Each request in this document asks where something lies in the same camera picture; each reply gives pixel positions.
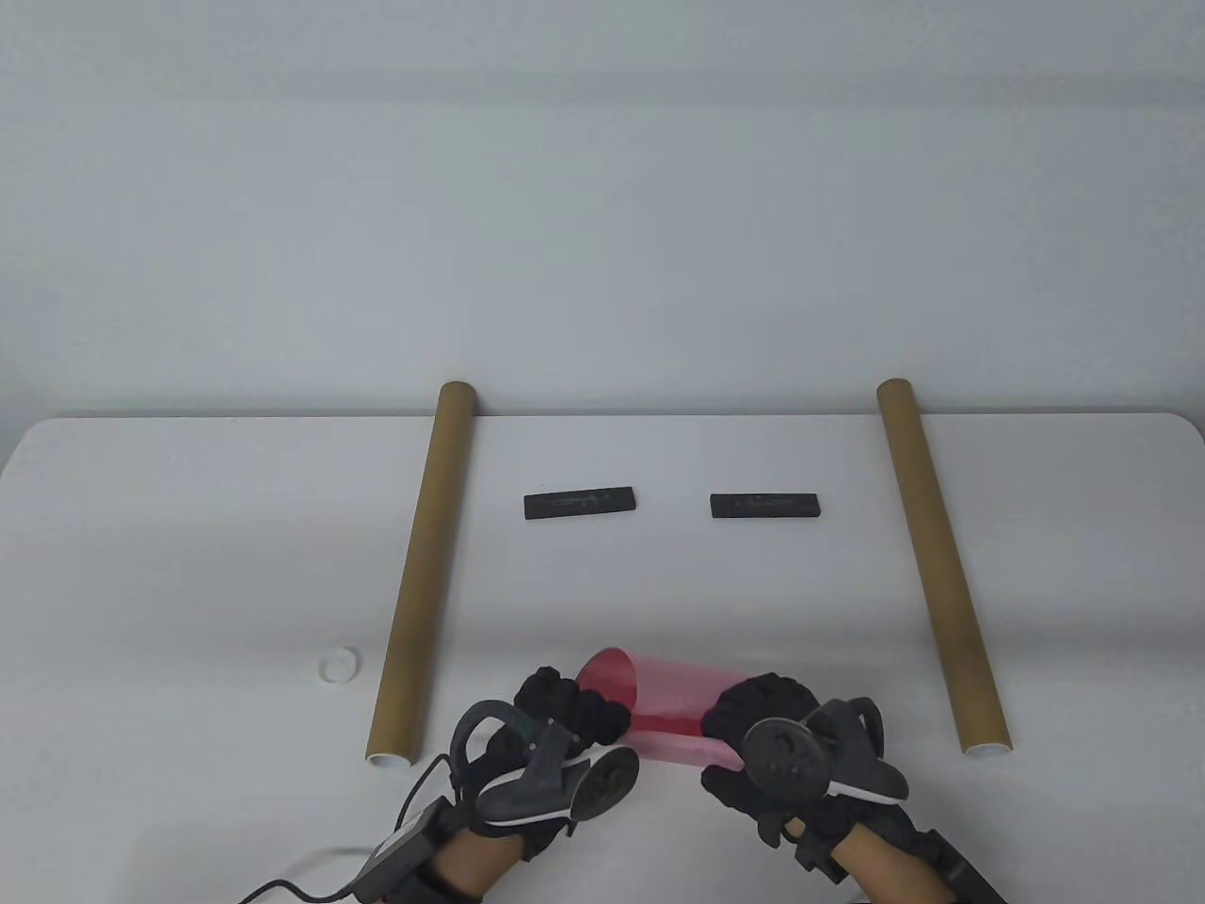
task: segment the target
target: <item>black fabric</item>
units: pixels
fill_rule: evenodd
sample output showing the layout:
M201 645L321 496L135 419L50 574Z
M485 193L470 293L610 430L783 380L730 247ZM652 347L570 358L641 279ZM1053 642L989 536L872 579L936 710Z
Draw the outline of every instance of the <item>black fabric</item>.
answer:
M794 679L771 673L724 691L703 717L703 733L718 738L740 753L745 735L763 718L777 716L800 722L817 709L819 700L816 694ZM762 792L743 769L734 773L710 765L703 770L703 787L724 806L753 818L783 810L782 803Z
M384 904L481 904L481 898L453 888L424 863L384 897Z
M737 753L748 729L763 718L782 717L800 722L819 709L816 694L794 679L769 674L760 675L729 688L703 720L703 733L718 738ZM762 792L742 769L739 773L711 765L703 770L703 787L724 806L739 810L759 821L763 839L771 843L764 830L766 816L778 817L780 827L799 817L807 827L806 847L817 859L830 857L853 827L868 817L877 804L850 797L824 797L813 804L789 806Z
M576 681L562 677L548 665L523 682L515 695L515 705L535 718L553 718L577 735L578 740L569 749L570 757L584 753L595 744L615 744L631 724L631 712L627 708L602 699L595 691L582 691ZM470 764L469 782L481 788L500 775L522 769L525 755L523 739L512 729L502 728L489 739L486 752ZM562 829L570 827L569 820L548 820L504 832L475 822L471 812L468 818L469 827L482 835L522 835L525 861L543 852Z

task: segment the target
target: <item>wrist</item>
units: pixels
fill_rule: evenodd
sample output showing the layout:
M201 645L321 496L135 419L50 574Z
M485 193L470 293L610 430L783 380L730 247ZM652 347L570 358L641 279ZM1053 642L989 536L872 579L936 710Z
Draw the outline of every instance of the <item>wrist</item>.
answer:
M428 870L452 891L480 900L522 858L519 835L484 838L460 829L435 852Z

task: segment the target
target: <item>black rectangular block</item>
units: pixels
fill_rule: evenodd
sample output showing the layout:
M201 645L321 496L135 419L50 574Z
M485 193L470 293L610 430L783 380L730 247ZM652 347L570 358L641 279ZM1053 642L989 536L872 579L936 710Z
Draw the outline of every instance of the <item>black rectangular block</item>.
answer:
M713 518L818 518L815 493L712 493Z
M535 493L523 497L523 517L568 518L572 515L604 515L612 511L631 511L636 507L636 494L631 487L605 487L602 489L570 489L565 493Z

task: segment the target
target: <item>hand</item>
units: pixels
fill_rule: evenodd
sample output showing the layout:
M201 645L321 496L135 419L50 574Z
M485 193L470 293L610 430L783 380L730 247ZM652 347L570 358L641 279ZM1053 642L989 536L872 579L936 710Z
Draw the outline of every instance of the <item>hand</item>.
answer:
M816 694L793 679L775 674L742 681L719 695L716 705L703 717L703 733L718 738L737 753L750 728L763 718L781 716L801 721L819 708ZM718 765L703 770L703 787L724 806L737 810L754 820L766 814L786 817L787 808L780 800L765 794L742 769L734 773Z
M539 720L553 718L577 736L569 749L576 757L595 744L611 745L628 730L631 714L617 703L610 703L594 691L582 691L576 681L560 676L553 668L543 667L523 682L515 695L515 705ZM489 781L516 769L525 762L523 740L510 728L502 728L489 739L486 752L472 763L474 781L484 787ZM530 861L541 853L569 820L546 820L529 823L515 830L523 838L523 859ZM496 830L484 827L470 828L478 834L496 835Z
M769 674L742 681L730 687L704 716L703 733L718 738L737 753L742 752L745 735L763 718L782 717L801 722L819 710L819 702L806 687L793 679ZM822 797L804 805L788 804L758 788L742 769L734 773L718 765L703 770L703 787L724 806L752 816L758 822L758 834L771 847L777 847L782 832L792 818L801 820L813 833L831 844L839 843L874 809L875 804L850 797ZM798 826L793 834L799 834Z

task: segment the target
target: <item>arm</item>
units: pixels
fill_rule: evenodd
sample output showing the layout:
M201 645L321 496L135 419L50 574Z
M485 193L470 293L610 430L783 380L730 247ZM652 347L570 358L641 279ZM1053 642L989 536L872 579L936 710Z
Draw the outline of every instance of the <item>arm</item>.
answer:
M787 832L804 834L804 823L792 820ZM874 904L953 904L954 896L924 861L893 847L865 826L833 849L833 859L853 876Z
M523 859L523 839L482 838L460 829L431 858L431 873L454 891L480 900Z

